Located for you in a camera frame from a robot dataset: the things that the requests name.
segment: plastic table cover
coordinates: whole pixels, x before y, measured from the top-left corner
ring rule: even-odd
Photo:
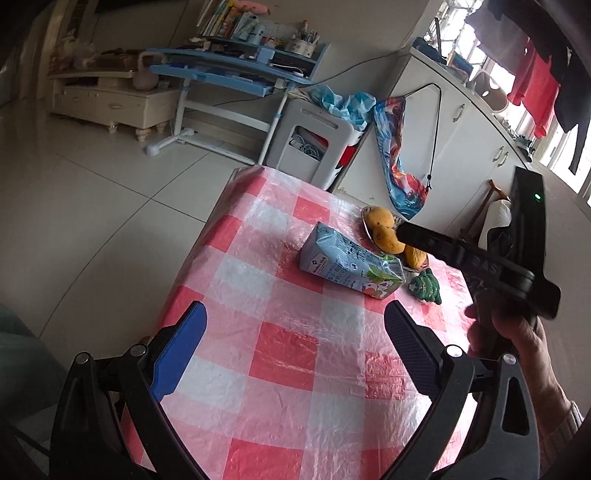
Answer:
[[[299,269],[318,221],[371,246],[360,207],[271,168],[238,169],[173,285],[161,325],[200,300],[207,329],[161,405],[212,480],[379,479],[431,404],[385,332],[390,301],[467,349],[459,271],[430,258],[441,306],[405,286],[374,299]],[[455,460],[474,409],[470,398],[439,468]],[[133,427],[125,434],[150,467]]]

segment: green toy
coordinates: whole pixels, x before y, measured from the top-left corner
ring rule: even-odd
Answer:
[[[426,268],[419,273],[418,277],[414,277],[408,284],[408,289],[419,300],[434,301],[437,305],[441,305],[439,282],[430,268]]]

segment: cable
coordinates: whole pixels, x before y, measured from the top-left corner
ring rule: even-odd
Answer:
[[[188,6],[189,6],[189,0],[187,0],[187,3],[185,4],[185,8],[183,8],[183,11],[181,12],[181,16],[178,18],[178,23],[177,23],[176,28],[174,29],[173,36],[170,37],[170,41],[168,42],[169,48],[170,48],[171,43],[174,40],[174,36],[177,34],[178,28],[181,26],[181,21],[183,20],[183,15],[184,15],[185,11],[187,10]]]
[[[359,63],[356,63],[355,65],[351,65],[348,69],[345,69],[342,72],[336,73],[332,77],[328,77],[327,79],[321,80],[321,81],[316,82],[316,83],[311,83],[309,85],[304,85],[304,86],[300,87],[300,89],[309,88],[309,87],[313,87],[315,85],[320,85],[321,83],[324,83],[324,82],[328,82],[329,80],[332,80],[334,78],[337,78],[337,77],[341,76],[342,74],[347,73],[349,70],[353,70],[355,67],[359,67],[360,65],[363,65],[364,63],[368,63],[368,62],[374,61],[374,60],[384,59],[386,57],[389,57],[390,55],[394,55],[395,53],[396,53],[395,51],[391,51],[390,53],[387,53],[386,55],[381,55],[379,57],[374,57],[372,59],[367,59],[367,60],[364,60],[364,61],[360,61]],[[213,106],[227,105],[229,103],[238,103],[238,102],[252,102],[253,100],[260,100],[261,98],[267,98],[267,97],[255,97],[255,98],[248,98],[246,100],[231,100],[230,102],[216,103]]]
[[[21,432],[18,428],[14,425],[8,424],[8,429],[12,432],[15,437],[20,438],[23,442],[28,443],[29,446],[33,447],[35,450],[41,452],[46,457],[49,457],[49,450],[46,449],[43,445],[33,440],[29,435],[26,433]]]
[[[337,77],[341,76],[342,74],[347,73],[349,70],[353,70],[355,67],[358,67],[360,65],[363,65],[364,63],[368,63],[368,62],[374,61],[374,60],[384,59],[386,57],[389,57],[390,55],[394,55],[395,53],[397,53],[397,52],[391,51],[390,53],[387,53],[386,55],[380,55],[379,57],[374,57],[372,59],[367,59],[367,60],[364,60],[364,61],[360,61],[359,63],[356,63],[355,65],[351,65],[348,69],[345,69],[342,72],[339,72],[336,75],[333,75],[332,77],[328,77],[327,79],[321,80],[321,81],[316,82],[316,83],[311,83],[309,85],[304,85],[301,88],[304,89],[304,88],[313,87],[315,85],[320,85],[321,83],[328,82],[329,80],[332,80],[334,78],[337,78]]]

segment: window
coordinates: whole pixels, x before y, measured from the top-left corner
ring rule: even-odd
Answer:
[[[446,0],[443,2],[436,16],[441,31],[441,54],[449,58],[453,52],[457,52],[474,66],[471,78],[474,78],[478,71],[484,70],[505,93],[509,93],[512,90],[515,77],[492,59],[486,57],[485,53],[478,48],[479,41],[474,34],[474,29],[465,23],[466,17],[481,5],[482,0]],[[424,38],[429,45],[437,48],[435,20],[431,23]],[[533,119],[523,105],[516,106],[509,103],[509,106],[497,115],[506,119],[514,132],[533,139]],[[589,208],[591,207],[591,128],[587,133],[587,141],[581,155],[579,168],[577,173],[573,175],[569,166],[573,159],[576,138],[577,127],[565,133],[554,118],[548,135],[537,139],[534,143],[536,146],[534,158],[548,167],[572,189],[576,195],[576,203],[591,219],[591,208]]]
[[[486,54],[478,48],[480,42],[474,34],[474,29],[464,22],[468,15],[481,6],[482,0],[446,0],[442,3],[436,16],[441,31],[441,55],[449,58],[453,52],[458,53],[474,67],[470,79],[473,79],[480,70],[484,70],[505,93],[509,93],[515,76],[487,58]],[[435,20],[424,38],[429,45],[437,48]],[[533,119],[523,105],[516,106],[509,103],[497,115],[506,119],[511,129],[518,135],[532,136]]]
[[[573,175],[569,170],[577,140],[577,130],[578,127],[575,127],[570,132],[564,133],[556,119],[554,119],[545,145],[541,144],[539,146],[540,153],[536,156],[542,165],[547,166],[573,189],[581,201],[591,206],[588,187],[591,183],[591,141],[589,140],[591,128],[587,132],[587,141],[583,148],[576,175]]]

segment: kettlebell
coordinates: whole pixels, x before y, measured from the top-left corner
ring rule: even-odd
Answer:
[[[136,90],[151,90],[158,84],[158,74],[152,73],[149,67],[144,67],[144,57],[159,57],[160,63],[164,54],[159,51],[143,51],[138,56],[138,71],[134,74],[133,84]]]

